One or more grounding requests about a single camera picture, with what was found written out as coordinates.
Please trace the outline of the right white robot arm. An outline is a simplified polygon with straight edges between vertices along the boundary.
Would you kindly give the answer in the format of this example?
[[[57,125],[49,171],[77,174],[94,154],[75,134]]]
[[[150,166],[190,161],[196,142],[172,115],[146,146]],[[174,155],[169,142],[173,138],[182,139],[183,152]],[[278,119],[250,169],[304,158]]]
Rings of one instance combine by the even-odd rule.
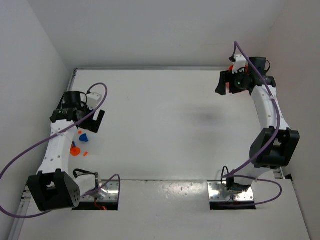
[[[245,59],[241,54],[230,57],[230,61],[232,66],[220,72],[215,92],[221,96],[249,92],[261,128],[249,149],[248,162],[223,176],[228,191],[241,193],[264,173],[286,167],[300,134],[292,130],[283,117],[276,81],[267,75],[269,61],[265,57]]]

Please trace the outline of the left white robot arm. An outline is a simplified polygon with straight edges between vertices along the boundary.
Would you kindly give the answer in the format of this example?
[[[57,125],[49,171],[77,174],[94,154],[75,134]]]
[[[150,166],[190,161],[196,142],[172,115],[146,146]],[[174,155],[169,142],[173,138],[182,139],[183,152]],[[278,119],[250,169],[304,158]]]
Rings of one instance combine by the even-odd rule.
[[[66,91],[50,117],[47,150],[35,175],[27,180],[31,195],[41,212],[76,208],[86,193],[95,194],[101,186],[99,174],[81,170],[69,174],[69,158],[78,129],[97,133],[105,111],[94,119],[94,110],[102,101],[96,92]]]

